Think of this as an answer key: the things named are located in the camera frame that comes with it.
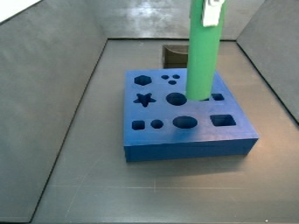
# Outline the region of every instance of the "shape sorter block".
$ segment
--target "shape sorter block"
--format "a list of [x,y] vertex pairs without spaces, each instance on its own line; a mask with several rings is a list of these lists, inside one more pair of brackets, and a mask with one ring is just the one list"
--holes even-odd
[[126,73],[126,161],[249,154],[258,133],[216,73],[210,99],[186,99],[188,69]]

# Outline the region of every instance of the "gray floor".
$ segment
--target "gray floor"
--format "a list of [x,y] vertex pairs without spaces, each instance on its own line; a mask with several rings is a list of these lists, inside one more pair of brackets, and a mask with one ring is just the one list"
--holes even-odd
[[164,44],[110,40],[35,223],[298,222],[298,125],[233,42],[218,69],[261,139],[250,154],[126,163],[125,72],[162,67]]

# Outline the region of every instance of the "star-shaped hole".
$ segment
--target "star-shaped hole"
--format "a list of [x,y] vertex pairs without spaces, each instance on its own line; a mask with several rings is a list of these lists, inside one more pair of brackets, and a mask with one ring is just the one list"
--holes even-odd
[[142,103],[145,108],[149,106],[150,102],[157,102],[157,100],[153,98],[153,94],[138,94],[137,95],[135,103]]

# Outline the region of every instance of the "dark object in background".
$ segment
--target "dark object in background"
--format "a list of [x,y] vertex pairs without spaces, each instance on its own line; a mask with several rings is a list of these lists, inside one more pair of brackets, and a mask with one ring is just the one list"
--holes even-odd
[[164,68],[186,68],[189,61],[188,45],[164,46]]

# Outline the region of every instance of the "gray panel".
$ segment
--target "gray panel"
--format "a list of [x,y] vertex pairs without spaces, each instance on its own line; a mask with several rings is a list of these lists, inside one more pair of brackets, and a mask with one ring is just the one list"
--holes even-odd
[[299,122],[299,1],[268,0],[238,43]]
[[126,162],[126,70],[164,67],[178,44],[109,41],[34,223],[299,222],[299,129],[237,43],[218,69],[261,135],[250,154]]
[[[237,39],[265,0],[229,0],[224,39]],[[190,37],[192,0],[94,1],[110,38]]]
[[89,1],[0,26],[0,221],[30,221],[107,38]]

